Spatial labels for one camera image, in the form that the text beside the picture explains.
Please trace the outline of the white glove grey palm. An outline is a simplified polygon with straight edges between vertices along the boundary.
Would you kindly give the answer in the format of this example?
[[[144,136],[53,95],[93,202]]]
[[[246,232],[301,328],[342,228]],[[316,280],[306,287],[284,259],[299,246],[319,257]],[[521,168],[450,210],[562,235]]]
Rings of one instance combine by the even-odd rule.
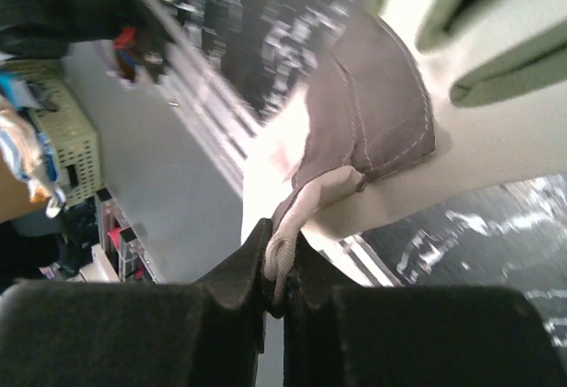
[[[300,233],[340,240],[566,168],[566,0],[363,0],[255,139],[242,232],[268,294]]]

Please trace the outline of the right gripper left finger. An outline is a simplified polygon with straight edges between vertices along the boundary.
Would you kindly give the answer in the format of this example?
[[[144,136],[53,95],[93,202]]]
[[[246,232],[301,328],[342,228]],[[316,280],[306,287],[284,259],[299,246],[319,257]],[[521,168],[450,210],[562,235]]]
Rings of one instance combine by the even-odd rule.
[[[272,224],[190,284],[24,282],[1,299],[4,386],[252,386]]]

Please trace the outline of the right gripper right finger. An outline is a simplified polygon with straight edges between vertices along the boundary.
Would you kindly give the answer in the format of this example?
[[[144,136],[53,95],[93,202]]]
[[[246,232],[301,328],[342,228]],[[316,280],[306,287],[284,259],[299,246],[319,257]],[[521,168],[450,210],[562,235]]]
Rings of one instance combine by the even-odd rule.
[[[288,279],[287,386],[563,386],[535,307],[488,286],[363,287],[304,238]]]

